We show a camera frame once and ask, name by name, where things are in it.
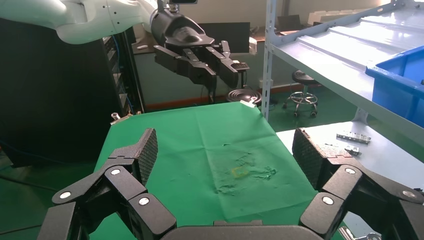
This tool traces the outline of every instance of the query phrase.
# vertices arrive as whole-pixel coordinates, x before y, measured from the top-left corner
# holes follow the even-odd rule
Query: robotic arm
[[[0,18],[54,29],[69,44],[99,40],[142,23],[159,43],[154,46],[155,61],[194,84],[206,86],[209,93],[215,93],[217,76],[235,88],[239,73],[243,79],[249,69],[229,58],[226,41],[215,44],[177,8],[164,8],[162,0],[0,0]]]
[[[0,0],[0,18],[56,30],[69,44],[84,44],[142,23],[158,10],[155,0]]]

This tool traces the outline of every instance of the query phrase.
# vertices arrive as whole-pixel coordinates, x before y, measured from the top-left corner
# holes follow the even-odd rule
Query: metal shelf
[[[274,29],[273,6],[276,0],[268,0],[267,30]],[[268,119],[276,55],[424,147],[424,128],[374,103],[374,79],[365,74],[372,62],[424,45],[423,7],[413,0],[393,0],[287,36],[265,31],[262,114]]]

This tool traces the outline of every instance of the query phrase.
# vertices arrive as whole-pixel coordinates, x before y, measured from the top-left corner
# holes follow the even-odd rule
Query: green cloth
[[[257,108],[239,102],[132,116],[110,128],[97,171],[116,148],[155,128],[159,152],[147,183],[177,225],[215,220],[297,225],[317,193]],[[116,214],[92,240],[133,240]]]

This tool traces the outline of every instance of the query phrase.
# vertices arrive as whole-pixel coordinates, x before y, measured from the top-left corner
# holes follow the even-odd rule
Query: wall
[[[249,65],[247,84],[253,88],[258,88],[259,80],[262,79],[264,67],[263,42],[259,42],[257,50],[257,55],[236,54],[231,56],[231,59],[246,62]],[[153,53],[138,54],[134,57],[145,104],[165,103],[201,96],[201,85],[195,85],[188,78],[176,75],[155,63]],[[291,83],[292,72],[295,70],[291,65],[274,56],[272,69],[274,85]],[[229,90],[227,85],[219,79],[216,95],[226,95]],[[207,90],[204,88],[203,96],[206,95]]]
[[[265,26],[267,0],[198,0],[180,5],[180,12],[197,23],[250,22],[251,27]],[[277,0],[276,15],[281,16],[283,1]]]
[[[375,8],[388,4],[390,0],[291,0],[289,15],[300,15],[300,22],[308,22],[309,13],[316,11],[340,11]]]

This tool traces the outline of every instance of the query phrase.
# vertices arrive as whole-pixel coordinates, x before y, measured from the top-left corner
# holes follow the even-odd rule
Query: blue plastic bin
[[[365,73],[375,79],[373,102],[424,128],[424,46],[367,66]]]

